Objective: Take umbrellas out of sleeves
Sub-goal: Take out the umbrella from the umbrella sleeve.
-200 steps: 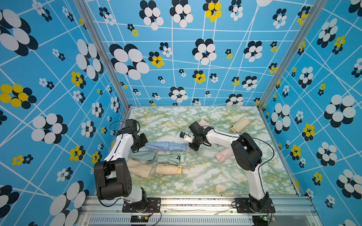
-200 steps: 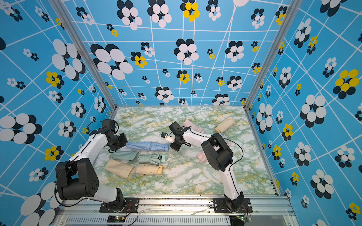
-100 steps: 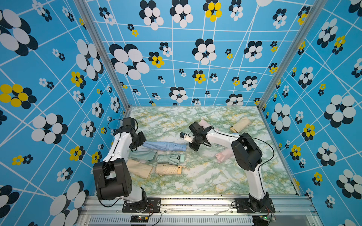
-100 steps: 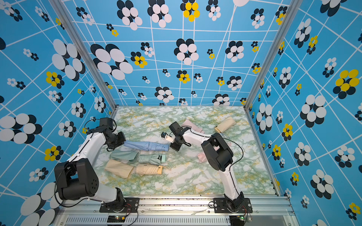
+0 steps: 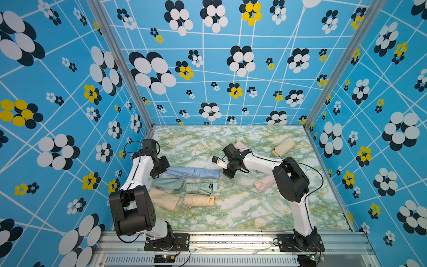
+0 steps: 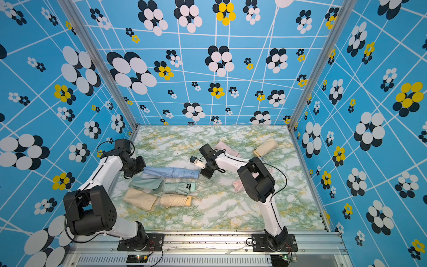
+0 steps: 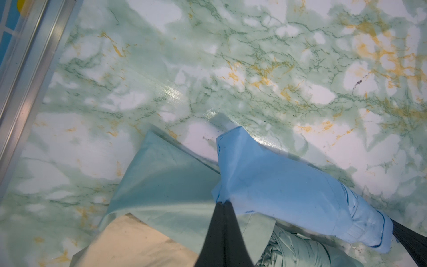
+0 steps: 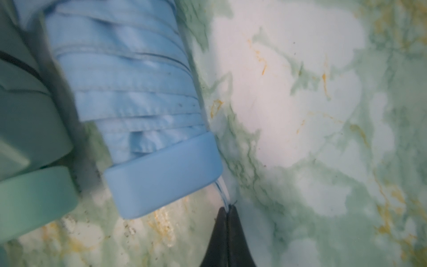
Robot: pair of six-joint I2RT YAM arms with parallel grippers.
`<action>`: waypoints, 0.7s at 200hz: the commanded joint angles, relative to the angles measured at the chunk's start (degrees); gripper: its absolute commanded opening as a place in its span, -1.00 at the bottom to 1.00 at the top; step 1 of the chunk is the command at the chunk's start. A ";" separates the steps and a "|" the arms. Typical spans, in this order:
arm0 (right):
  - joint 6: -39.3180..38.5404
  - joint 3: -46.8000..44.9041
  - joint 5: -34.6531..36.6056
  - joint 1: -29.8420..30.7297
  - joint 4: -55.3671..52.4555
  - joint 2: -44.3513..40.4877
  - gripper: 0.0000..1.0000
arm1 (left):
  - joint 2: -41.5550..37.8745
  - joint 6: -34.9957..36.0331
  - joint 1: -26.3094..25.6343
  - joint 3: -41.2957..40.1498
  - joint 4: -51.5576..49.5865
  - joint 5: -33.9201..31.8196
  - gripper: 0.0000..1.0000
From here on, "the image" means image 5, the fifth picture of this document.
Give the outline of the pink sleeved umbrella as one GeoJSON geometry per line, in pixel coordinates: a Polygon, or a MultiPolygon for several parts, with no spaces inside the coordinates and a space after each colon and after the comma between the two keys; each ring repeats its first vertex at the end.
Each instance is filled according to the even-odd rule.
{"type": "Polygon", "coordinates": [[[261,193],[268,188],[271,188],[276,184],[275,178],[273,176],[266,176],[256,182],[254,182],[254,186],[256,188],[257,193],[261,193]]]}
{"type": "Polygon", "coordinates": [[[234,146],[236,147],[237,150],[240,150],[240,151],[249,150],[249,148],[240,141],[238,141],[234,146]]]}

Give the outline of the mint green umbrella sleeve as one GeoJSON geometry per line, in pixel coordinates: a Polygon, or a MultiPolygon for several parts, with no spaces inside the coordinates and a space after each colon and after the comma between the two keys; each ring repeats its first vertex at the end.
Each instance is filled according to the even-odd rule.
{"type": "Polygon", "coordinates": [[[181,192],[185,187],[185,179],[171,178],[171,179],[155,179],[152,182],[152,187],[157,189],[171,190],[174,192],[181,192]]]}

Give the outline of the beige umbrella sleeve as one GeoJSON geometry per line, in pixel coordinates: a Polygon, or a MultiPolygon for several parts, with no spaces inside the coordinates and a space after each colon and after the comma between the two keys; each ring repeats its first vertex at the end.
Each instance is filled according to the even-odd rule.
{"type": "Polygon", "coordinates": [[[168,211],[174,211],[180,204],[181,197],[152,188],[149,192],[151,201],[168,211]]]}

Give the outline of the blue sleeved umbrella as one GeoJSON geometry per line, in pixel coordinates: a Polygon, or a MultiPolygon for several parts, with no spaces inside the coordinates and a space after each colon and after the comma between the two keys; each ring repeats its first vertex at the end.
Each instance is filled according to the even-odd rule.
{"type": "Polygon", "coordinates": [[[168,168],[165,174],[176,176],[176,177],[187,178],[186,170],[187,168],[168,168]]]}

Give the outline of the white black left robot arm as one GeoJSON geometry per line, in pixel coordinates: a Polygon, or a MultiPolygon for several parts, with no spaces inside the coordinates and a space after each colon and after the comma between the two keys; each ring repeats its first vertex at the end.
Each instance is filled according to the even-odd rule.
{"type": "Polygon", "coordinates": [[[123,236],[145,236],[155,248],[167,249],[174,245],[171,225],[156,221],[156,212],[150,198],[151,179],[157,179],[170,164],[160,157],[160,144],[154,139],[141,141],[142,149],[132,156],[132,168],[120,190],[110,193],[109,204],[118,238],[127,244],[123,236]]]}

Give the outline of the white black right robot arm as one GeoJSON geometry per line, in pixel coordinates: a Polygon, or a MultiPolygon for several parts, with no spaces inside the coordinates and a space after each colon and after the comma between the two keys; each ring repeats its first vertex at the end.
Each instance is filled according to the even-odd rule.
{"type": "Polygon", "coordinates": [[[281,160],[264,158],[250,149],[238,149],[233,144],[226,146],[222,152],[227,160],[214,156],[212,162],[222,167],[222,173],[229,179],[233,179],[237,171],[249,173],[251,170],[274,178],[279,193],[289,202],[294,218],[294,237],[288,242],[289,245],[300,251],[308,251],[312,247],[321,250],[321,238],[311,222],[307,203],[310,181],[298,162],[291,157],[281,160]]]}

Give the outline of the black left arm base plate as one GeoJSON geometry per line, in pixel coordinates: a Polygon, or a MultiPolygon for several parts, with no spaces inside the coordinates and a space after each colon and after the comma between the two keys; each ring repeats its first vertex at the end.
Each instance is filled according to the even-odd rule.
{"type": "Polygon", "coordinates": [[[144,251],[158,252],[183,252],[188,251],[190,245],[190,234],[173,234],[159,240],[146,240],[144,251]]]}

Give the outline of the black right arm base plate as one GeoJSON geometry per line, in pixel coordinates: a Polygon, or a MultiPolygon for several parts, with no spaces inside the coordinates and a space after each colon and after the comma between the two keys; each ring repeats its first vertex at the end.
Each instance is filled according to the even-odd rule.
{"type": "Polygon", "coordinates": [[[299,233],[278,234],[274,243],[278,245],[281,252],[323,253],[325,251],[321,236],[314,231],[307,237],[299,233]]]}

